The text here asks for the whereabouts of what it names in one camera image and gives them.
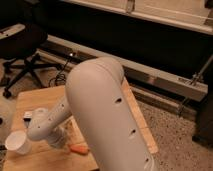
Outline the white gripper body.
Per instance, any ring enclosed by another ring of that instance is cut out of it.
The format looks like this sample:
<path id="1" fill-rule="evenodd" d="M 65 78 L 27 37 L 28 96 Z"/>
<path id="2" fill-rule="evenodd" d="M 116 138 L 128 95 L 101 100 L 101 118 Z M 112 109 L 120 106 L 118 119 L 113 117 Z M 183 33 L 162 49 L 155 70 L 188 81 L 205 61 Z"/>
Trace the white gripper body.
<path id="1" fill-rule="evenodd" d="M 48 144 L 53 148 L 63 148 L 67 141 L 67 133 L 63 128 L 55 130 L 48 138 Z"/>

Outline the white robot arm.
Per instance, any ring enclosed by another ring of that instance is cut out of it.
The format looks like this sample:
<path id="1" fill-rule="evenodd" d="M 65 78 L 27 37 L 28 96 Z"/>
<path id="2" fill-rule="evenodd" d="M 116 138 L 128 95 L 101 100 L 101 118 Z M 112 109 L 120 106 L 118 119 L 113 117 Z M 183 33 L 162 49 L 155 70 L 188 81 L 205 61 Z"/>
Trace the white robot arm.
<path id="1" fill-rule="evenodd" d="M 124 69 L 110 57 L 86 60 L 68 74 L 65 93 L 27 136 L 40 141 L 73 117 L 100 171 L 158 171 L 122 90 Z"/>

